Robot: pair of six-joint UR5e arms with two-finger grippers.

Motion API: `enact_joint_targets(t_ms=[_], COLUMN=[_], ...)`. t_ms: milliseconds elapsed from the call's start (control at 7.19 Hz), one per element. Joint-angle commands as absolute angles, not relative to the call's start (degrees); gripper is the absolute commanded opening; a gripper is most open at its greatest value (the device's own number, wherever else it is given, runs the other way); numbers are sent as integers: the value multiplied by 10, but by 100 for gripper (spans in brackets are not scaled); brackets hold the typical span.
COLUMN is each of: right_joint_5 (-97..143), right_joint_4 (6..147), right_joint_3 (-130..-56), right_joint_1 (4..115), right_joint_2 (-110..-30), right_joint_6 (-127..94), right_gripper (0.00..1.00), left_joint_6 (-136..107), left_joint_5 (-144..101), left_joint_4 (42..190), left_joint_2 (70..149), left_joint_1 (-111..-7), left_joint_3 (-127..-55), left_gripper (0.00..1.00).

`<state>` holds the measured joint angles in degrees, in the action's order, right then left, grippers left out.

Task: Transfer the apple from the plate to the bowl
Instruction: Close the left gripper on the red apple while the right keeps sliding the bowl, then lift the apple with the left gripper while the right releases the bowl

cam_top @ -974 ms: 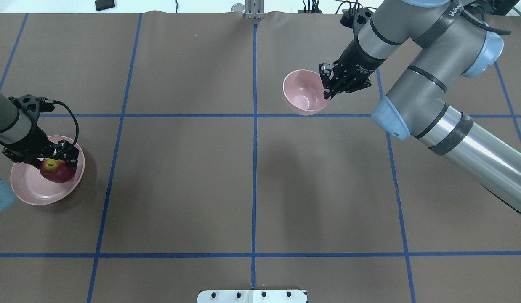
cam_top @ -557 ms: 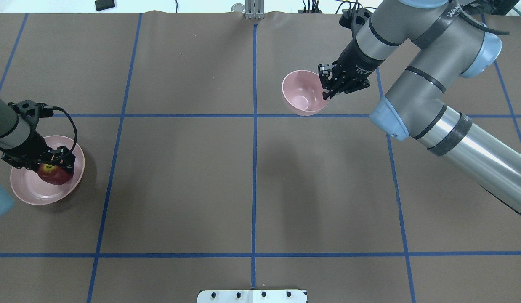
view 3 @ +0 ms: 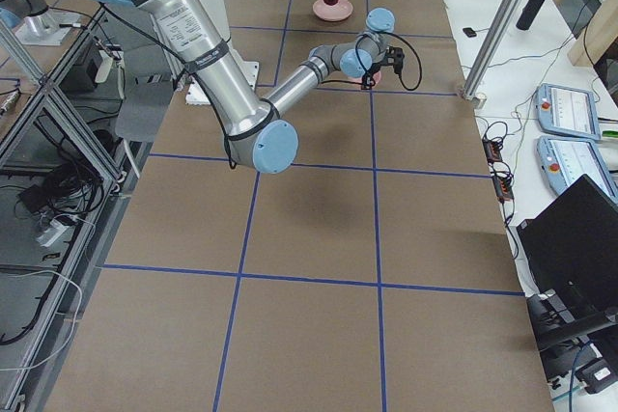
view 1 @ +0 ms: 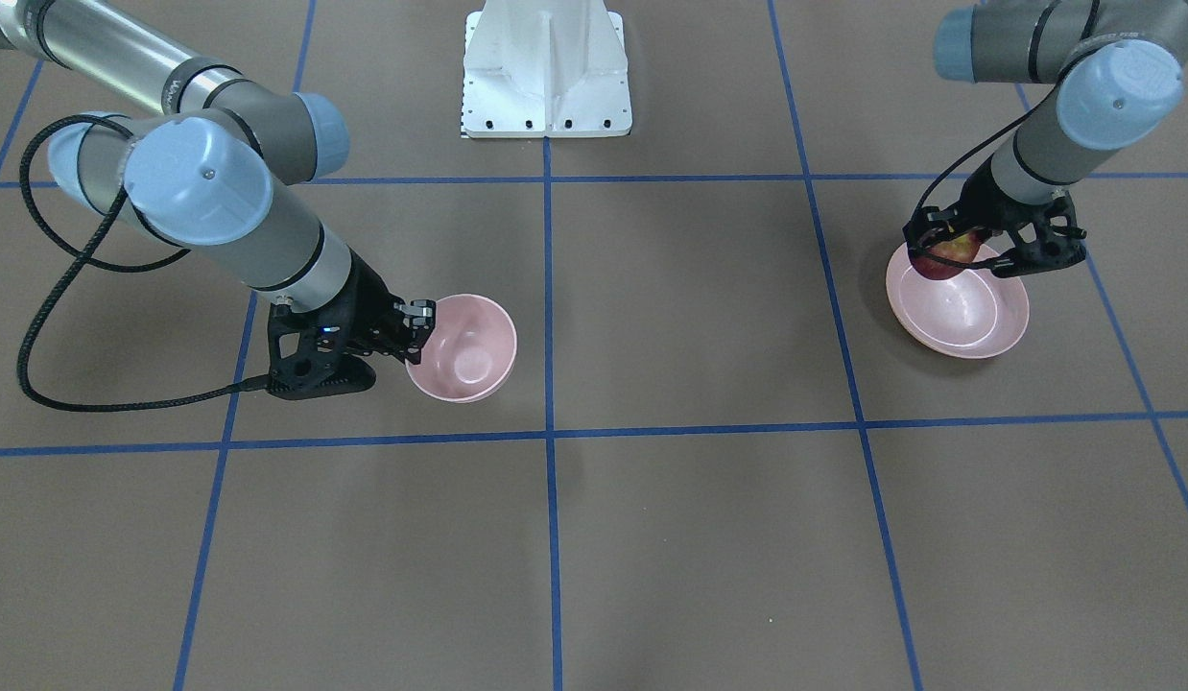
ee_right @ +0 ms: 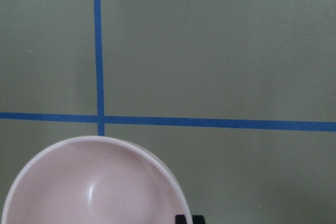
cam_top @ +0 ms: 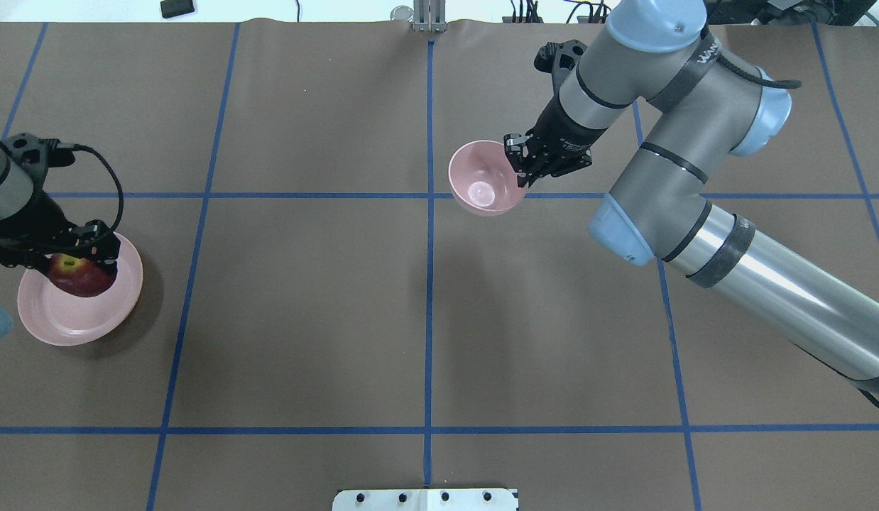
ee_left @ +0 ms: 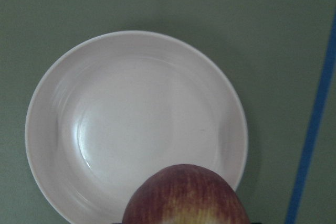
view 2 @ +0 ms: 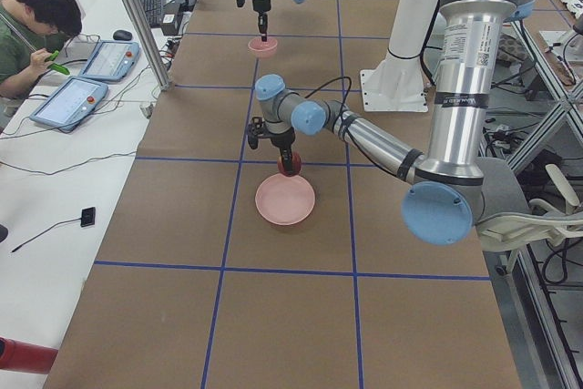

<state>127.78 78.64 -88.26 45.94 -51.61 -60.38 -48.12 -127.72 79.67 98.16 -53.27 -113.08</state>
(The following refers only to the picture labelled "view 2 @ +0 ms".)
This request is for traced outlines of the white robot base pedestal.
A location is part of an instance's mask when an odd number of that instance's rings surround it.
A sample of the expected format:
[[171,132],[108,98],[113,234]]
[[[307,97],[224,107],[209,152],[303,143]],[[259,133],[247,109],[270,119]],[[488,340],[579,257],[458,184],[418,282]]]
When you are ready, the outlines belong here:
[[425,37],[439,0],[399,0],[384,60],[361,72],[363,108],[367,112],[428,110],[421,65]]

